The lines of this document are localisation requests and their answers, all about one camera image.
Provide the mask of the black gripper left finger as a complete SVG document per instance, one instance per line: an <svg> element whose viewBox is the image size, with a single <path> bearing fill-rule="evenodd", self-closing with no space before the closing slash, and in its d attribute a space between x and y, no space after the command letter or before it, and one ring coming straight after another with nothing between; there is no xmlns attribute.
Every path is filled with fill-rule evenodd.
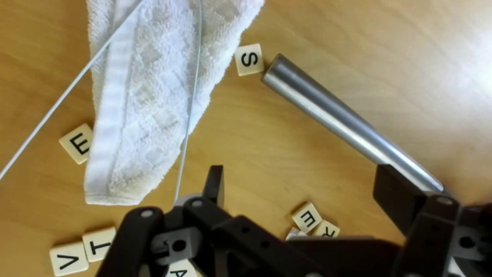
<svg viewBox="0 0 492 277"><path fill-rule="evenodd" d="M190 260L205 277L214 277L216 251L210 232L225 218L224 166L210 167L205 189L170 212L157 206L128 212L98 277L165 277L171 264Z"/></svg>

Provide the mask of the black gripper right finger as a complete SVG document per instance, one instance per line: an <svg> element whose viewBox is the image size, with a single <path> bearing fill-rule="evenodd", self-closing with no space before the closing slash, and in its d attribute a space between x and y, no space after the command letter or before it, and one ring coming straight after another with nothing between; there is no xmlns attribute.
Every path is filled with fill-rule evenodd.
<svg viewBox="0 0 492 277"><path fill-rule="evenodd" d="M376 201L405 234L394 277L492 277L492 204L463 206L445 192L425 192L391 164L379 164Z"/></svg>

